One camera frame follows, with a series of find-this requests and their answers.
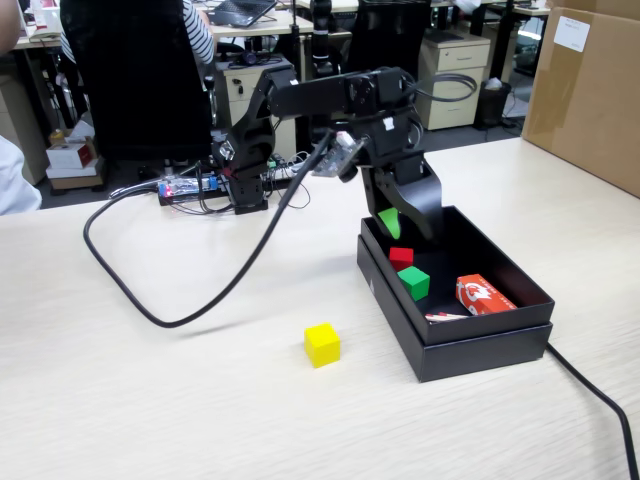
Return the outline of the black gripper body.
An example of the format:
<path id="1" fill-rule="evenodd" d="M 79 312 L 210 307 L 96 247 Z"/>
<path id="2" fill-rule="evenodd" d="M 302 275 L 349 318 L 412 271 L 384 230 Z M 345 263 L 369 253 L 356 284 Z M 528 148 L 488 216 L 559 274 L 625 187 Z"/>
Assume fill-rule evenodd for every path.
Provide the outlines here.
<path id="1" fill-rule="evenodd" d="M 420 117 L 402 107 L 357 118 L 357 134 L 365 138 L 357 166 L 382 170 L 419 170 L 424 150 Z"/>

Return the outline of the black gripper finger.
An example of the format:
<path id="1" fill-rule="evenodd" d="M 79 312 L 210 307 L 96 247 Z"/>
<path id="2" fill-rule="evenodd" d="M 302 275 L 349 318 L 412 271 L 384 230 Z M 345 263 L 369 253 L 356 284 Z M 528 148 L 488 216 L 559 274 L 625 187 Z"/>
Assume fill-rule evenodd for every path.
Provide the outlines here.
<path id="1" fill-rule="evenodd" d="M 442 187 L 425 159 L 397 163 L 389 173 L 386 198 L 427 241 L 443 235 Z"/>
<path id="2" fill-rule="evenodd" d="M 376 180 L 373 169 L 363 169 L 362 177 L 369 213 L 385 235 L 398 240 L 401 236 L 399 211 L 386 198 L 385 185 Z"/>

